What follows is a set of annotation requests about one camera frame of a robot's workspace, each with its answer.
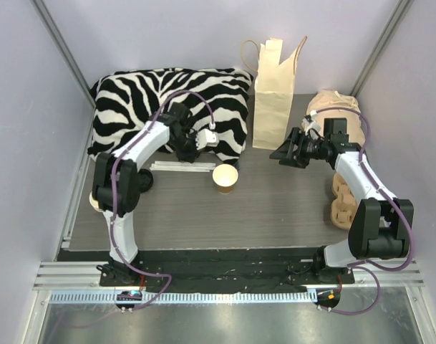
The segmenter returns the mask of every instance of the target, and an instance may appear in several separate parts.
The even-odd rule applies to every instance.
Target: gray table surface
[[[300,126],[313,95],[295,95],[287,133]],[[333,170],[312,161],[306,170],[280,166],[269,150],[251,147],[254,98],[248,107],[248,142],[239,179],[228,195],[213,187],[211,173],[155,171],[155,185],[142,194],[134,213],[141,249],[320,246],[341,241],[347,232],[330,220]],[[156,153],[147,162],[174,161]],[[211,154],[198,161],[221,163]],[[105,250],[110,242],[103,215],[89,204],[94,163],[87,172],[70,250]]]

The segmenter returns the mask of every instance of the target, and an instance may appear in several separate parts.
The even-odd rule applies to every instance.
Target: black and white cushion
[[[94,158],[126,144],[169,95],[191,90],[204,97],[213,110],[219,144],[212,151],[222,161],[234,164],[245,149],[246,101],[252,81],[249,73],[233,68],[135,70],[103,77],[91,89],[96,109],[87,152]],[[173,101],[191,110],[194,130],[208,127],[210,114],[195,95],[180,95]],[[173,148],[166,145],[161,151],[171,153]]]

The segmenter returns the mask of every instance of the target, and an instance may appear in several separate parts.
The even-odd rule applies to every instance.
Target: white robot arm
[[[326,119],[323,138],[293,128],[270,158],[296,168],[307,167],[311,158],[325,160],[346,181],[359,204],[348,239],[318,250],[314,258],[316,271],[348,267],[368,258],[407,256],[410,233],[396,213],[403,214],[411,226],[413,205],[388,190],[370,167],[361,147],[348,142],[345,118]]]
[[[141,193],[138,172],[146,160],[168,143],[175,148],[179,160],[193,162],[205,147],[216,147],[218,144],[217,135],[212,130],[204,129],[199,133],[192,130],[188,124],[189,115],[190,111],[184,105],[173,103],[170,110],[161,114],[155,123],[147,121],[145,127],[128,143],[112,153],[101,153],[97,157],[91,203],[96,210],[104,213],[108,230],[111,231],[110,224],[114,217],[111,169],[115,160],[123,156],[117,170],[117,216],[112,230],[124,259],[116,252],[113,241],[110,240],[110,264],[127,274],[131,272],[125,269],[124,260],[137,264],[138,247],[133,231],[133,210]]]
[[[97,157],[92,198],[98,204],[96,208],[104,211],[108,228],[114,217],[112,209],[112,187],[110,172],[116,158],[135,141],[136,144],[124,154],[118,169],[117,180],[117,216],[113,224],[113,234],[118,245],[121,259],[111,241],[111,269],[122,274],[132,274],[125,263],[137,264],[138,247],[133,231],[133,210],[140,197],[138,171],[146,160],[160,147],[169,143],[175,147],[179,160],[193,162],[204,147],[216,146],[218,140],[211,130],[198,135],[187,127],[188,109],[173,103],[169,113],[162,114],[148,133],[145,129],[129,143],[114,153],[101,153]],[[413,205],[408,200],[400,200],[383,186],[367,157],[359,154],[360,147],[348,143],[347,120],[325,120],[324,138],[313,138],[300,128],[294,128],[285,143],[270,155],[280,160],[281,165],[305,168],[310,158],[325,160],[347,182],[353,196],[359,204],[347,240],[327,247],[320,247],[314,257],[314,270],[336,276],[336,269],[367,258],[391,259],[405,257],[409,251],[409,237],[398,215],[383,197],[383,193],[394,199],[405,218],[412,223]],[[385,226],[380,226],[381,218]]]

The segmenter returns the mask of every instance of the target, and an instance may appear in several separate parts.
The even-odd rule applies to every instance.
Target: cup rim
[[[233,178],[231,179],[231,183],[222,184],[222,183],[219,183],[216,180],[217,173],[219,173],[224,168],[228,168],[229,170],[231,170],[233,172]],[[233,167],[232,165],[228,164],[228,163],[223,163],[223,164],[221,164],[219,166],[216,166],[215,169],[213,170],[213,181],[218,186],[222,186],[224,188],[228,188],[229,186],[232,186],[233,184],[235,184],[237,182],[237,180],[238,180],[238,171],[237,171],[237,169],[235,167]]]

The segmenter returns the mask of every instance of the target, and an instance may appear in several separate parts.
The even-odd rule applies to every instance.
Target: metal frame
[[[37,344],[46,317],[51,292],[49,290],[33,291],[34,299],[32,311],[29,313],[28,323],[20,343]]]
[[[367,58],[367,61],[362,68],[361,73],[359,74],[356,83],[353,86],[351,95],[353,97],[357,97],[361,92],[364,83],[370,76],[370,73],[377,65],[379,58],[382,56],[384,49],[387,47],[390,39],[393,37],[396,32],[397,26],[404,19],[405,14],[412,5],[413,0],[399,0],[394,11],[392,12],[389,21],[383,29],[382,34],[380,35],[377,43],[375,44],[374,49],[371,54]]]
[[[400,265],[403,259],[383,262],[387,266]],[[33,290],[33,308],[23,344],[37,343],[42,331],[47,306],[68,303],[113,303],[118,290],[127,287],[100,287],[100,272],[97,264],[103,262],[43,262],[39,268]],[[382,287],[406,287],[417,325],[424,343],[436,343],[436,330],[419,267],[415,261],[404,272],[385,272],[373,265],[365,267],[375,272]],[[375,287],[366,272],[354,271],[356,283],[343,285],[343,288]],[[265,302],[311,302],[316,296],[316,288],[334,288],[337,285],[308,285],[307,293],[281,295],[199,295],[165,294],[161,304],[206,304],[206,303],[265,303]]]
[[[388,267],[401,265],[403,259],[379,261]],[[108,290],[113,287],[100,287],[100,274],[96,266],[106,262],[43,262],[38,270],[33,290]],[[404,272],[385,272],[373,265],[365,264],[379,278],[382,287],[424,287],[420,269],[415,261]],[[365,271],[354,270],[355,283],[343,288],[375,287],[373,278]],[[338,285],[307,285],[309,289],[336,288]]]
[[[79,69],[72,53],[70,52],[67,43],[55,24],[51,14],[49,13],[43,0],[31,0],[34,8],[37,10],[41,20],[44,22],[51,38],[57,46],[57,49],[62,54],[65,62],[69,66],[74,78],[82,89],[89,104],[94,107],[95,102],[89,93],[89,86],[84,78],[84,75]],[[372,53],[366,61],[363,70],[357,78],[357,81],[352,89],[352,95],[357,96],[361,91],[364,83],[368,79],[374,66],[378,63],[385,47],[388,45],[393,36],[397,25],[401,22],[404,15],[407,13],[413,0],[399,0],[396,5],[387,25],[378,39]],[[92,129],[90,128],[87,136],[87,145],[89,145],[92,137]],[[64,221],[62,240],[57,247],[57,253],[60,248],[68,248],[71,239],[74,221],[77,215],[77,208],[82,195],[85,176],[89,166],[89,156],[84,152],[79,164],[79,170],[74,182],[72,196],[69,202],[68,212]],[[386,265],[399,265],[400,260],[384,262]],[[65,290],[70,291],[85,290],[85,295],[92,293],[108,293],[115,290],[126,290],[127,288],[104,288],[99,286],[100,272],[95,268],[101,262],[43,262],[39,268],[37,278],[34,283],[32,296],[30,300],[31,311],[25,321],[25,331],[22,334],[21,343],[32,344],[37,343],[42,331],[42,326],[47,312],[47,307],[54,293],[64,293]],[[429,311],[429,302],[427,302],[427,293],[422,281],[422,277],[416,262],[413,262],[403,273],[383,272],[376,269],[372,265],[366,265],[371,270],[375,271],[381,285],[383,287],[400,287],[405,286],[407,295],[409,296],[413,313],[425,343],[436,343],[436,331],[433,325],[432,316]],[[373,279],[364,271],[355,270],[354,276],[356,283],[354,285],[344,285],[345,288],[357,287],[375,287]],[[309,285],[311,289],[336,287],[336,285]]]
[[[429,311],[429,301],[426,300],[425,287],[406,287],[407,296],[418,325],[423,343],[436,344],[436,329],[434,317]]]

